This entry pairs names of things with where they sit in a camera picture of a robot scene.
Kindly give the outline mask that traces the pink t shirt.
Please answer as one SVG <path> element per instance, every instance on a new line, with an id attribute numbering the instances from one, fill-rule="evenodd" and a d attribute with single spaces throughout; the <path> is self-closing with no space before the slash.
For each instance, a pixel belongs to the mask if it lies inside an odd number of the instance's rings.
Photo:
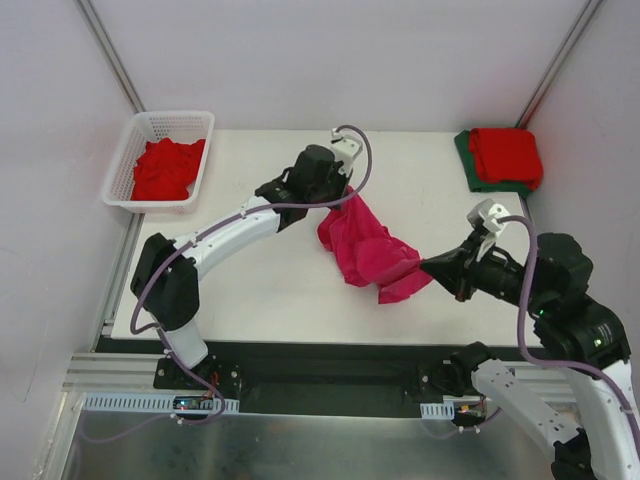
<path id="1" fill-rule="evenodd" d="M 393 236 L 358 195 L 330 210 L 317 238 L 345 283 L 376 287 L 380 305 L 405 301 L 433 281 L 420 268 L 419 251 Z"/>

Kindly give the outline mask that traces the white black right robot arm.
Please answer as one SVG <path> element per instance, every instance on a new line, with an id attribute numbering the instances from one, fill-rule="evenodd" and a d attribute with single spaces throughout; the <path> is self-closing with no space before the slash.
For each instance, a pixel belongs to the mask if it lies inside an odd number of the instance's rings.
<path id="1" fill-rule="evenodd" d="M 449 383 L 455 396 L 477 391 L 493 400 L 543 451 L 554 478 L 636 479 L 630 348 L 619 318 L 587 293 L 592 270 L 572 236 L 538 235 L 525 314 L 545 361 L 564 371 L 579 422 L 562 418 L 480 342 L 451 356 Z"/>

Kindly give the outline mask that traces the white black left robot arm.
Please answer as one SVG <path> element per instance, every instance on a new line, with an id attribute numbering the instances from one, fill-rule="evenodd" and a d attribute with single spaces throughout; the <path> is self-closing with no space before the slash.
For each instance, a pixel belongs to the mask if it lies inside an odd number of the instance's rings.
<path id="1" fill-rule="evenodd" d="M 205 386 L 212 374 L 196 325 L 200 281 L 240 250 L 303 220 L 309 209 L 336 208 L 347 195 L 362 149 L 348 137 L 332 140 L 329 147 L 309 145 L 292 167 L 257 188 L 236 212 L 189 235 L 168 239 L 156 233 L 146 240 L 130 286 L 138 300 L 134 311 L 151 315 L 187 387 Z"/>

